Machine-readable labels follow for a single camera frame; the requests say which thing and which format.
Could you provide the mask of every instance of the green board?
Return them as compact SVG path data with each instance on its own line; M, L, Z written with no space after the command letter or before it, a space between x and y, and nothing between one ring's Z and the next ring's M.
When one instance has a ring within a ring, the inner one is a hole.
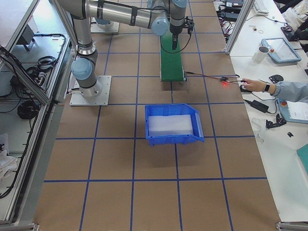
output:
M161 46L167 51L160 48L160 79L161 81L186 81L183 72L180 44L175 50L172 50L172 34L170 31L161 37Z
M297 155L301 159L306 172L308 173L308 144L297 150Z

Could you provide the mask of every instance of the blue plastic bin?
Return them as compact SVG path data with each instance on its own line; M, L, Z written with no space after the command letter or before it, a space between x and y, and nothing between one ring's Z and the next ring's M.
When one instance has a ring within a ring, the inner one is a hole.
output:
M192 134L149 136L149 116L175 116L190 115L192 121ZM145 137L151 146L166 143L204 142L203 131L198 110L187 104L155 104L145 106Z

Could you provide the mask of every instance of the red button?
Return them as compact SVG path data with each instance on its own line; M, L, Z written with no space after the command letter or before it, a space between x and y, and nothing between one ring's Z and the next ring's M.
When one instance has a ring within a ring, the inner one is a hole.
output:
M285 107L288 103L286 101L282 101L280 104L282 107Z

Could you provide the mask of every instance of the wristwatch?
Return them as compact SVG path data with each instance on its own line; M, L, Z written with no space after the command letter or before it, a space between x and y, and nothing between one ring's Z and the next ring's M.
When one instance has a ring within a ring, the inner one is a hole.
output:
M264 88L263 92L268 92L269 89L270 89L270 84L267 83L267 84L265 85L265 88Z

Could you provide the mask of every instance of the hand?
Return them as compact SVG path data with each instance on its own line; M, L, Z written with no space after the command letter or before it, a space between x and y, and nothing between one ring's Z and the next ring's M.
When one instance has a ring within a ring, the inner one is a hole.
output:
M244 87L247 90L251 91L264 91L264 88L266 86L265 82L262 82L260 80L251 80L247 78L243 78L244 82Z

